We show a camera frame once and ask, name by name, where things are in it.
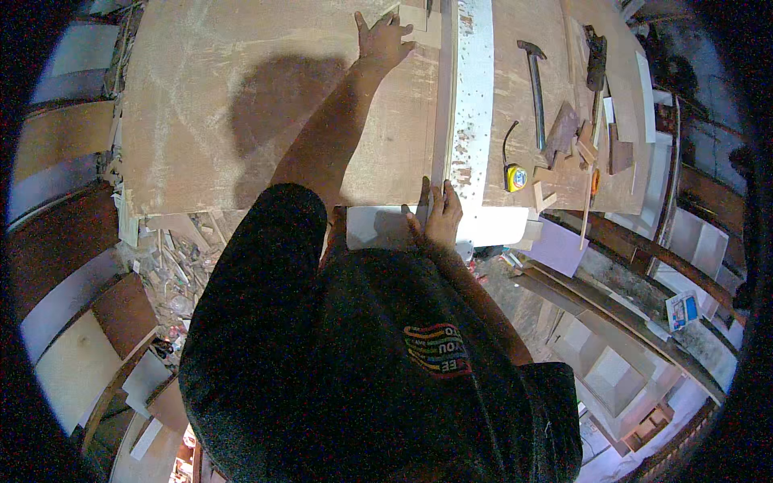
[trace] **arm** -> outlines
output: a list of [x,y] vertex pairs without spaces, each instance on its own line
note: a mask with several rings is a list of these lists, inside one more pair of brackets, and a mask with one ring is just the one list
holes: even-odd
[[437,186],[432,188],[432,194],[437,201],[432,207],[423,234],[416,216],[413,213],[406,215],[414,240],[467,305],[483,320],[491,334],[505,349],[510,361],[516,366],[532,363],[529,349],[512,327],[510,320],[467,270],[464,261],[455,251],[456,230],[459,228],[462,211],[459,197],[451,182],[445,182],[443,197]]
[[272,185],[292,182],[312,190],[329,214],[338,201],[346,166],[363,135],[376,89],[415,46],[413,42],[400,42],[413,26],[400,27],[400,17],[391,12],[371,29],[359,12],[355,13],[355,21],[360,57],[309,118],[271,179]]

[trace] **hand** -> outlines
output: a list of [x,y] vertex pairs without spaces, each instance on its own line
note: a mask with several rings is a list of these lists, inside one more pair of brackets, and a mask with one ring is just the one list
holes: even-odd
[[359,58],[370,63],[382,76],[386,76],[416,47],[415,42],[401,42],[402,36],[414,31],[414,26],[400,27],[400,16],[395,13],[387,13],[371,29],[368,29],[360,12],[354,12],[354,21],[359,31]]
[[421,224],[413,213],[406,213],[408,230],[414,238],[416,246],[421,250],[432,247],[453,252],[456,249],[456,232],[464,214],[461,211],[459,195],[456,194],[451,182],[445,180],[444,193],[441,196],[439,186],[432,187],[434,205],[427,218],[427,227],[421,232]]

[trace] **hammer head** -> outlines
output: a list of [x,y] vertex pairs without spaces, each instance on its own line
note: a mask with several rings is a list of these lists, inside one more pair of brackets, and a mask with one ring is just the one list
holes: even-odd
[[526,53],[528,55],[530,55],[530,56],[537,56],[537,57],[541,58],[542,60],[547,59],[547,56],[542,51],[542,49],[540,47],[535,46],[531,42],[525,42],[523,40],[519,40],[518,41],[518,48],[519,49],[524,49],[526,51]]

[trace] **screwdriver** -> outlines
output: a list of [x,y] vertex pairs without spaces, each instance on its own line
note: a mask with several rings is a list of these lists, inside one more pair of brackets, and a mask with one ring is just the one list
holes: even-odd
[[593,200],[596,198],[596,193],[598,193],[598,183],[600,181],[601,172],[596,168],[593,170],[593,178],[591,179],[591,206],[593,206]]

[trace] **hammer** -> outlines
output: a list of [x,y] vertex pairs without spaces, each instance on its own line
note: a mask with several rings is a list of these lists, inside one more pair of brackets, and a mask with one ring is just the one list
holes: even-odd
[[531,42],[518,41],[518,48],[526,51],[529,59],[529,72],[532,77],[532,95],[534,96],[534,117],[536,120],[536,148],[542,151],[545,148],[545,110],[542,105],[542,84],[540,83],[540,68],[536,60],[547,59],[540,47]]

